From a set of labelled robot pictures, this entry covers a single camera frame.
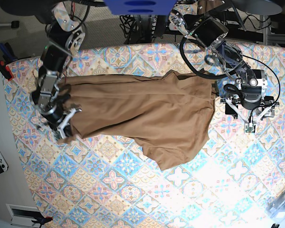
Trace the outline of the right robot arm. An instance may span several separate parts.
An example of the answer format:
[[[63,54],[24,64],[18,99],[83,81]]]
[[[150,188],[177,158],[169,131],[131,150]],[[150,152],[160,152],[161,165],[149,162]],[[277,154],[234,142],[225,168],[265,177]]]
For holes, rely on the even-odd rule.
[[[64,108],[70,98],[71,86],[59,86],[74,55],[85,38],[82,20],[73,20],[64,3],[52,9],[55,20],[46,29],[49,44],[41,56],[43,65],[38,71],[35,91],[30,94],[32,105],[38,110],[45,125],[49,126],[56,140],[72,136],[70,120],[81,111],[78,105]]]

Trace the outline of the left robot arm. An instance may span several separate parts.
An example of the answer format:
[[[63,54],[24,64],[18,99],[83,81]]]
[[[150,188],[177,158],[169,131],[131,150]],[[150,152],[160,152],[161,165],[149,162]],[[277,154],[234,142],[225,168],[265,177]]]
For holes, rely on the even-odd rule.
[[[254,133],[256,124],[265,118],[275,116],[278,99],[267,96],[268,80],[264,70],[252,69],[244,61],[241,49],[225,40],[228,28],[211,16],[201,16],[187,23],[183,14],[172,9],[169,21],[183,35],[180,55],[189,69],[204,79],[222,80],[221,103],[225,113],[244,121],[244,131]],[[221,68],[222,74],[198,71],[187,59],[184,51],[186,41],[210,51],[214,65]]]

